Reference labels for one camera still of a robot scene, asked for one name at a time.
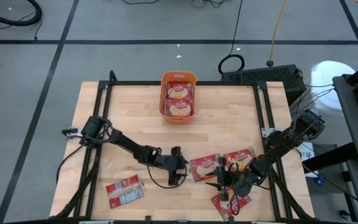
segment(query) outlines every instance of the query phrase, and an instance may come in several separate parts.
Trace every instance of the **black metal frame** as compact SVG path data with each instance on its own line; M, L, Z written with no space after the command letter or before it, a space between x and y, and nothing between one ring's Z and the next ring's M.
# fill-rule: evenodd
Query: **black metal frame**
M100 102L101 102L101 96L103 94L103 90L105 88L107 88L107 92L106 92L106 98L104 101L104 108L103 108L103 117L107 118L107 114L108 114L108 109L109 109L109 103L111 100L111 93L112 93L112 86L113 85L160 85L161 82L160 81L117 81L117 78L115 77L114 73L112 71L110 71L110 80L109 81L99 81L99 85L98 85L98 92L96 94L96 101L95 101L95 106L94 106L94 111L93 114L97 115L99 113L99 109L100 109ZM263 145L263 141L264 141L264 137L262 134L262 128L265 127L264 125L264 117L263 117L263 113L262 113L262 107L260 104L260 97L259 97L259 91L258 88L261 88L264 94L264 101L265 101L265 105L266 105L266 112L267 112L267 118L268 118L268 122L269 122L269 126L271 128L274 127L274 120L273 120L273 114L272 114L272 108L270 105L270 99L269 99L269 94L267 91L267 85L266 82L242 82L242 83L235 83L235 82L204 82L204 81L200 81L197 82L197 85L240 85L240 86L252 86L253 90L254 90L254 96L255 96L255 105L256 105L256 110L257 110L257 114L258 114L258 120L259 120L259 129L260 129L260 136L261 136L261 141L262 141L262 145ZM83 167L82 167L82 171L81 171L81 180L80 180L80 185L85 181L86 177L87 177L87 173L88 173L88 167L90 164L90 158L91 158L91 151L93 149L91 148L87 148L86 149L86 153L85 153L85 158L84 158L84 162L83 162ZM95 159L94 159L94 165L96 164L97 168L99 169L99 162L100 162L100 158L101 158L101 146L96 148L96 155L95 155ZM285 206L285 210L286 210L286 218L282 218L280 216L280 208L279 208L279 204L278 204L278 199L277 199L277 191L275 188L275 181L280 181L281 184L283 186L286 186L286 182L285 182L285 177L284 177L284 172L283 172L283 166L282 166L282 162L281 160L279 160L277 162L277 170L278 170L278 175L280 180L273 179L272 176L269 174L268 179L269 179L269 183L270 185L272 185L272 188L270 189L270 194L272 197L272 205L273 205L273 212L274 212L274 216L275 216L275 221L276 222L280 222L280 223L288 223L288 224L292 224L292 223L320 223L320 224L325 224L325 223L334 223L334 222L324 222L324 221L316 221L316 220L300 220L300 219L294 219L292 217L292 212L291 212L291 206L288 203L287 199L285 198L285 196L283 195L283 202L284 202L284 206ZM86 214L85 216L80 216L80 210L81 210L81 204L82 204L82 195L80 197L80 199L78 199L76 205L75 205L75 209L74 209L74 213L73 213L73 217L56 217L53 219L49 219L49 220L36 220L36 221L29 221L29 222L17 222L17 223L67 223L67 224L72 224L72 223L79 223L79 222L84 222L84 221L90 221L91 220L91 214L92 214L92 209L93 209L93 201L94 201L94 194L96 191L96 181L98 179L98 170L96 171L96 175L94 175L91 183L90 183L90 188L89 188L89 197L88 197L88 201L87 201L87 205L86 205ZM114 220L114 223L169 223L172 224L174 221L152 221L150 216L146 216L145 220ZM204 223L204 224L220 224L222 222L220 221L186 221L183 223ZM230 223L230 224L251 224L253 222L235 222L233 217L230 217L229 221L227 222L223 222L223 223Z
M108 105L109 105L109 102L110 102L110 99L111 99L111 90L112 90L113 85L161 85L161 82L160 81L117 81L117 78L111 72L110 73L110 81L99 81L98 92L96 94L96 101L95 101L95 106L94 106L94 110L93 110L93 115L98 114L99 108L100 108L101 95L103 94L103 90L105 89L105 87L107 87L106 100L105 100L104 109L103 109L103 117L104 118L107 117L107 113L108 113L108 109L109 109ZM261 104L260 104L258 87L261 87L261 89L263 90L264 100L265 100L266 110L267 110L267 117L268 117L268 121L269 121L269 126L271 128L274 127L272 108L270 106L270 100L269 100L269 94L267 93L266 82L234 83L234 82L198 81L197 85L242 85L242 86L252 86L253 89L254 89L255 104L256 104L256 110L257 110L258 120L259 120L260 136L262 138L261 141L262 141L262 144L263 144L262 128L265 127L265 123L264 123L264 117L263 117L263 113L262 113L262 107L261 107ZM83 183L83 181L84 181L84 179L86 177L86 174L88 172L88 166L89 166L89 163L90 163L91 151L92 151L92 149L90 149L90 148L86 149L83 168L82 168L82 171L81 171L80 184ZM96 149L96 153L99 154L99 155L101 154L101 147L98 147ZM281 160L277 163L277 168L278 168L278 174L280 176L281 181L284 183L284 185L286 185ZM89 189L89 194L88 194L89 197L88 197L88 202L87 202L87 205L86 205L86 214L85 214L85 217L87 217L87 218L91 218L93 200L94 200L94 193L95 193L95 190L96 190L96 180L97 180L97 178L98 177L96 175L95 178L92 180L91 187ZM273 179L272 179L272 177L270 175L268 177L268 180L269 180L269 183L271 185L274 185L273 184L274 181L273 181ZM281 216L280 216L280 209L279 209L278 199L277 199L277 191L276 191L275 187L271 188L270 194L271 194L271 197L272 197L274 216L275 216L275 219L278 219ZM76 204L75 212L73 214L74 217L78 217L80 215L81 199ZM285 198L284 198L283 202L284 202L284 205L285 205L285 210L286 210L287 217L292 218L290 204L287 202L287 200Z

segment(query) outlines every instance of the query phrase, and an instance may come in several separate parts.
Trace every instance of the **black floor line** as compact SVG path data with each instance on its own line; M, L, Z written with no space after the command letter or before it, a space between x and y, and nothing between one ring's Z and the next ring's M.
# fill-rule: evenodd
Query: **black floor line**
M49 68L48 75L45 79L44 87L42 87L40 98L38 100L37 106L35 107L35 111L34 111L32 119L31 119L30 126L27 130L27 134L25 135L25 139L24 139L24 142L23 142L20 154L19 154L19 158L17 159L11 179L10 179L7 189L5 191L4 198L3 198L1 206L0 206L0 223L3 223L5 220L5 216L6 216L8 208L9 208L9 204L11 203L13 193L15 191L17 182L19 181L19 177L20 177L20 174L23 169L24 161L25 161L25 158L27 157L27 153L29 151L31 141L34 136L35 129L36 129L38 121L40 119L41 111L42 111L42 108L44 107L44 103L47 98L47 94L49 91L50 84L52 82L52 78L55 74L56 67L58 65L60 56L62 54L62 50L63 50L63 46L64 46L63 41L67 38L67 34L70 29L71 23L73 21L74 14L75 14L75 11L76 11L76 8L78 5L78 1L79 0L74 0L73 5L71 7L70 14L68 16L65 28L63 30L63 34L60 38L60 43L57 46L55 56L53 57L52 63Z
M0 44L59 44L60 40L0 40ZM64 44L140 45L140 44L231 44L232 40L64 40ZM236 40L235 44L271 45L271 40ZM358 40L276 40L276 45L358 45Z
M352 27L354 35L356 35L356 38L358 40L358 27L357 27L357 24L356 24L353 16L352 16L352 13L351 13L349 7L347 6L345 0L339 0L339 2L341 3L343 11L345 12L345 15L347 17L347 20L349 21L349 23L350 23L350 25Z
M235 40L235 44L271 45L271 40ZM232 40L66 40L65 44L137 45L137 44L232 44ZM276 45L356 45L357 40L276 40Z

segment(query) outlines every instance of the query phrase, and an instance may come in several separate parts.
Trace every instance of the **metal clamp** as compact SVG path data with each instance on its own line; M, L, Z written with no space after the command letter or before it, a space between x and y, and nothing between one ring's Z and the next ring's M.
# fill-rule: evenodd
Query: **metal clamp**
M69 127L68 129L62 130L62 134L66 136L66 138L68 139L72 139L74 137L78 137L78 138L82 137L81 131L75 127Z

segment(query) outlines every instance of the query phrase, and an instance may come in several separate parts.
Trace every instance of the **yellow cable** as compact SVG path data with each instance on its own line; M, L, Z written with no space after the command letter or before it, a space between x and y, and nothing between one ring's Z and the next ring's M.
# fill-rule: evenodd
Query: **yellow cable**
M272 51L270 52L270 60L273 59L273 54L274 54L274 41L275 41L275 39L276 39L276 31L277 31L278 24L280 23L281 17L283 16L286 3L287 3L287 0L284 0L283 7L281 8L280 15L278 16L278 20L277 20L277 23L276 23L276 27L274 28L273 41L272 41Z

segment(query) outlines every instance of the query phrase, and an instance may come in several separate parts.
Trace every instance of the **packaged pastry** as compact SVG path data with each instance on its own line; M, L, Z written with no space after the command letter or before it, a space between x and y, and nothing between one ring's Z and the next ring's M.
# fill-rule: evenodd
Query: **packaged pastry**
M229 217L233 215L233 213L231 212L231 209L230 209L230 199L232 198L234 192L232 189L227 189L227 193L229 194L229 201L227 201L227 202L221 201L220 193L211 199L212 204L214 205L214 207L216 208L216 210L218 211L218 213L220 214L220 216L222 217L222 219L224 221L227 221L229 219ZM248 204L251 201L251 198L249 197L249 195L247 195L243 198L238 197L238 199L239 200L237 201L236 197L234 197L231 202L232 209L233 209L234 213L238 212L237 203L240 205L240 209L241 209L242 207L244 207L246 204Z
M218 158L219 154L213 154L210 156L193 159L190 161L190 172L194 182L206 180L213 176L206 176L206 174L214 171L219 165Z
M106 187L110 208L116 208L145 195L145 187L142 179L132 176Z
M226 153L223 157L226 159L227 168L229 168L230 164L236 162L239 165L239 170L243 170L246 165L256 157L256 154L254 148L250 147L248 149Z
M191 100L165 99L166 116L188 118L191 111Z
M166 98L178 100L191 100L193 99L193 84L170 82L166 84Z

